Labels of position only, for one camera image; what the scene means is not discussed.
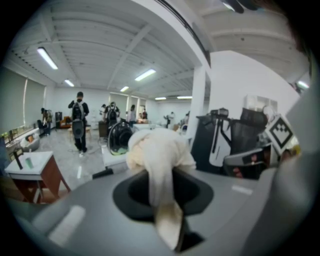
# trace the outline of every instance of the ceiling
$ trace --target ceiling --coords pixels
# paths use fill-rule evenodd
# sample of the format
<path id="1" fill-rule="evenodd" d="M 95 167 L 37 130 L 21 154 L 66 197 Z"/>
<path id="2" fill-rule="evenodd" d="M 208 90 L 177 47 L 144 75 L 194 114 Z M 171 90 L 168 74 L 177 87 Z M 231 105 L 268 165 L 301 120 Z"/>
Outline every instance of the ceiling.
<path id="1" fill-rule="evenodd" d="M 248 10 L 238 14 L 220 0 L 184 1 L 203 18 L 217 51 L 247 55 L 290 83 L 308 70 L 308 61 L 295 49 L 282 15 Z M 68 87 L 64 80 L 69 79 L 76 87 L 111 92 L 128 86 L 126 94 L 146 98 L 191 95 L 194 64 L 179 40 L 152 27 L 128 2 L 135 4 L 130 0 L 47 1 L 18 32 L 8 54 L 58 87 Z M 39 47 L 45 48 L 58 70 L 42 59 Z M 156 73 L 135 81 L 150 68 Z M 209 95 L 207 84 L 205 96 Z"/>
<path id="2" fill-rule="evenodd" d="M 239 14 L 220 0 L 184 1 L 203 18 L 216 51 L 232 50 L 251 57 L 289 83 L 308 70 L 308 60 L 296 50 L 283 15 L 267 10 Z"/>
<path id="3" fill-rule="evenodd" d="M 119 92 L 124 86 L 137 96 L 189 95 L 192 62 L 166 36 L 125 4 L 113 0 L 53 0 L 24 25 L 9 54 L 18 56 L 57 83 Z M 44 47 L 58 66 L 53 70 L 38 54 Z M 156 73 L 135 81 L 153 68 Z"/>

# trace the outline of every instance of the black stand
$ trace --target black stand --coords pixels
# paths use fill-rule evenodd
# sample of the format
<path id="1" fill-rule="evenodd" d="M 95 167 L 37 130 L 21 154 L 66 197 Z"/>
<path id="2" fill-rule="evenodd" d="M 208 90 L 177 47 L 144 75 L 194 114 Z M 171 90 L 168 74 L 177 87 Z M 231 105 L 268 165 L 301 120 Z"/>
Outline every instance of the black stand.
<path id="1" fill-rule="evenodd" d="M 21 162 L 20 162 L 20 160 L 19 160 L 19 157 L 18 157 L 18 155 L 17 155 L 17 152 L 16 152 L 16 151 L 14 151 L 14 152 L 13 152 L 13 155 L 14 155 L 14 158 L 15 158 L 16 163 L 18 164 L 18 166 L 19 166 L 20 170 L 22 170 L 22 169 L 23 169 L 23 167 L 22 167 L 22 165 L 21 165 Z"/>
<path id="2" fill-rule="evenodd" d="M 96 174 L 93 174 L 92 175 L 92 179 L 94 180 L 94 179 L 101 178 L 101 177 L 104 177 L 104 176 L 107 176 L 107 175 L 112 175 L 112 174 L 114 174 L 113 170 L 111 168 L 107 168 L 106 167 L 105 170 L 100 171 L 100 172 L 98 172 Z"/>

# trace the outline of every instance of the backpack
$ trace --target backpack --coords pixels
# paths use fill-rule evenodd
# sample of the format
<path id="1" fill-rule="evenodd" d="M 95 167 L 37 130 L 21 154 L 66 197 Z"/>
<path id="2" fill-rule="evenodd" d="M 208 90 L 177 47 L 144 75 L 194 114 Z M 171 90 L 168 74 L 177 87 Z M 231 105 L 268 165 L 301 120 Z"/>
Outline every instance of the backpack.
<path id="1" fill-rule="evenodd" d="M 116 107 L 115 108 L 109 108 L 108 111 L 108 120 L 109 121 L 117 121 L 117 112 L 116 112 Z"/>
<path id="2" fill-rule="evenodd" d="M 85 118 L 85 111 L 83 105 L 83 101 L 75 102 L 72 107 L 72 120 L 83 120 Z"/>
<path id="3" fill-rule="evenodd" d="M 75 102 L 72 107 L 72 132 L 75 139 L 80 139 L 84 135 L 85 127 L 83 119 L 85 118 L 83 101 Z"/>
<path id="4" fill-rule="evenodd" d="M 51 110 L 46 111 L 46 121 L 49 123 L 52 122 L 52 111 Z"/>

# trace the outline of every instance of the window blind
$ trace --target window blind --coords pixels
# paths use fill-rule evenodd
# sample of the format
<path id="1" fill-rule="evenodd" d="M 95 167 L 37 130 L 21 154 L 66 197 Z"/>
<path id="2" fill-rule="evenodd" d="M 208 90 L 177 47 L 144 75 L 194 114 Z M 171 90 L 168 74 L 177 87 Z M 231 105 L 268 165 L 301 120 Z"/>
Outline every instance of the window blind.
<path id="1" fill-rule="evenodd" d="M 124 95 L 110 93 L 110 103 L 115 102 L 115 105 L 120 110 L 120 117 L 123 119 L 126 119 L 127 98 Z"/>
<path id="2" fill-rule="evenodd" d="M 140 99 L 140 106 L 146 107 L 146 100 L 145 99 Z"/>
<path id="3" fill-rule="evenodd" d="M 24 125 L 25 83 L 22 75 L 0 68 L 0 134 Z"/>
<path id="4" fill-rule="evenodd" d="M 44 106 L 45 86 L 28 79 L 24 100 L 25 125 L 36 124 L 42 121 L 41 108 Z"/>

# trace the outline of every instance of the wooden table leg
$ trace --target wooden table leg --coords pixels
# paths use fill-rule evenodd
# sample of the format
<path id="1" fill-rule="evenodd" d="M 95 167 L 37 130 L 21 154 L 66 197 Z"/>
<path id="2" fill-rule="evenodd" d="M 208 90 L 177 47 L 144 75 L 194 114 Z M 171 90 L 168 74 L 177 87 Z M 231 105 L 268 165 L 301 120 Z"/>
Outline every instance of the wooden table leg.
<path id="1" fill-rule="evenodd" d="M 37 191 L 37 182 L 33 180 L 12 179 L 18 190 L 24 196 L 25 200 L 29 203 L 34 202 L 35 194 Z"/>
<path id="2" fill-rule="evenodd" d="M 46 187 L 50 190 L 50 192 L 54 195 L 56 199 L 60 198 L 59 197 L 60 182 L 62 182 L 65 185 L 68 192 L 71 191 L 59 170 L 59 167 L 56 163 L 54 156 L 50 158 L 50 160 L 44 167 L 41 173 L 41 178 L 44 184 L 46 185 Z"/>

